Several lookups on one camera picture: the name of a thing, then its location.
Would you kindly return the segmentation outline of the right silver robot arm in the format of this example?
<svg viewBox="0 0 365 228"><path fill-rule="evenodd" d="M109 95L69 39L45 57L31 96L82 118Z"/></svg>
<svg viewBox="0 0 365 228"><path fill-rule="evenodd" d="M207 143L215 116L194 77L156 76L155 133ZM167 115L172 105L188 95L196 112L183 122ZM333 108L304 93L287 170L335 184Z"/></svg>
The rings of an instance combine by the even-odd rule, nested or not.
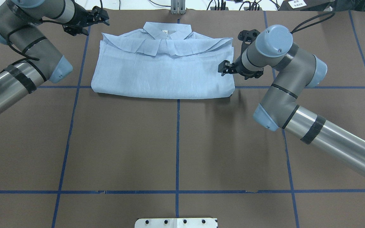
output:
<svg viewBox="0 0 365 228"><path fill-rule="evenodd" d="M245 43L235 60L219 63L218 73L259 78L265 67L277 71L253 113L253 119L270 131L284 130L303 144L313 146L365 179L365 140L311 111L299 102L306 90L319 85L327 65L318 56L300 47L293 33L279 24L263 31L243 30Z"/></svg>

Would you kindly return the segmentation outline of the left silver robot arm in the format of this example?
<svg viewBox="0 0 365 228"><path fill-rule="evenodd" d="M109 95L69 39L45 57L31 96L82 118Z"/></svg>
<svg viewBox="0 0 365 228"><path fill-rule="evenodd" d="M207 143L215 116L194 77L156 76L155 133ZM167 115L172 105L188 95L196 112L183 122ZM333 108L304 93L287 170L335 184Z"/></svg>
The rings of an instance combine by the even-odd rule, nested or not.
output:
<svg viewBox="0 0 365 228"><path fill-rule="evenodd" d="M73 71L71 63L38 29L61 25L72 36L89 35L87 27L109 25L103 4L86 10L74 0L6 0L0 6L0 43L22 59L0 72L0 114L43 83L58 83Z"/></svg>

